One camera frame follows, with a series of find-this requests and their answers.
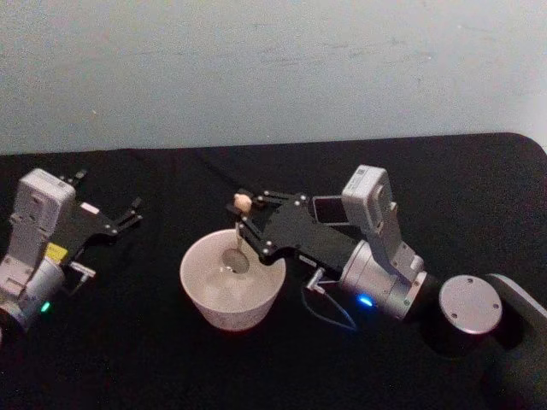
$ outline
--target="green led light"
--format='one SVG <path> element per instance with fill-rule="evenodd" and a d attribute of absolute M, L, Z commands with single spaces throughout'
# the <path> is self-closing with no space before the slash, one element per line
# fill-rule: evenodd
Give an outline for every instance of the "green led light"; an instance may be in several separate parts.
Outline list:
<path fill-rule="evenodd" d="M 42 313 L 47 312 L 47 310 L 50 308 L 50 306 L 51 306 L 51 303 L 49 303 L 49 302 L 44 303 L 42 305 L 42 308 L 40 309 L 40 312 L 42 312 Z"/>

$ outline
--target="white bowl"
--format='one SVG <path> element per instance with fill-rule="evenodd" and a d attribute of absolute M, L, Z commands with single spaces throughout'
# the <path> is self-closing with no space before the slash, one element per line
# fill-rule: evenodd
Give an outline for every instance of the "white bowl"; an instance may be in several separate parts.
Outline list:
<path fill-rule="evenodd" d="M 226 269 L 222 253 L 235 249 L 235 229 L 210 233 L 195 242 L 180 263 L 180 282 L 203 317 L 225 331 L 244 331 L 266 317 L 285 280 L 285 261 L 264 266 L 247 242 L 241 251 L 249 270 L 235 273 Z"/>

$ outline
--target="yellow label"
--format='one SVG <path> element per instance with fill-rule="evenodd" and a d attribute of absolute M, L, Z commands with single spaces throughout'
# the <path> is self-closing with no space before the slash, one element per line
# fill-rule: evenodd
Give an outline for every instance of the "yellow label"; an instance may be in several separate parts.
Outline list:
<path fill-rule="evenodd" d="M 55 245 L 52 242 L 48 243 L 48 247 L 45 250 L 45 255 L 55 263 L 61 263 L 62 258 L 64 258 L 67 253 L 68 251 L 66 249 L 59 245 Z"/>

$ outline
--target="wire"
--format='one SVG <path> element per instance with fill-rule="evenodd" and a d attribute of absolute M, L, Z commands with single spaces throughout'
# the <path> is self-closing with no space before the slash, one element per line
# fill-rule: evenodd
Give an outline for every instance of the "wire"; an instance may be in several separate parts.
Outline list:
<path fill-rule="evenodd" d="M 341 323 L 341 322 L 338 322 L 337 320 L 333 320 L 333 319 L 329 319 L 327 316 L 323 316 L 322 314 L 318 314 L 309 304 L 308 304 L 308 301 L 306 300 L 306 295 L 305 295 L 305 290 L 304 290 L 305 286 L 302 285 L 302 287 L 300 288 L 300 295 L 302 296 L 302 304 L 304 305 L 304 307 L 311 313 L 313 314 L 317 319 L 320 319 L 320 320 L 323 320 L 324 322 L 327 322 L 331 325 L 335 325 L 335 326 L 338 326 L 338 327 L 342 327 L 343 329 L 347 329 L 349 331 L 357 331 L 357 325 L 356 325 L 356 322 L 353 321 L 353 319 L 351 318 L 350 314 L 347 313 L 345 311 L 345 309 L 340 306 L 340 304 L 338 302 L 336 302 L 328 293 L 324 293 L 322 294 L 324 297 L 327 298 L 327 300 L 333 304 L 333 306 L 348 320 L 348 323 L 350 323 L 349 325 L 346 325 L 344 323 Z"/>

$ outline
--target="gray wall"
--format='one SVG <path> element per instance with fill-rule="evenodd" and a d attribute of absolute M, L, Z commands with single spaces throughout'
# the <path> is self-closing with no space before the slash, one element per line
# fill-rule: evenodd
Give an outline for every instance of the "gray wall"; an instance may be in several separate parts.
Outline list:
<path fill-rule="evenodd" d="M 513 131 L 547 146 L 544 0 L 11 1 L 1 152 Z"/>

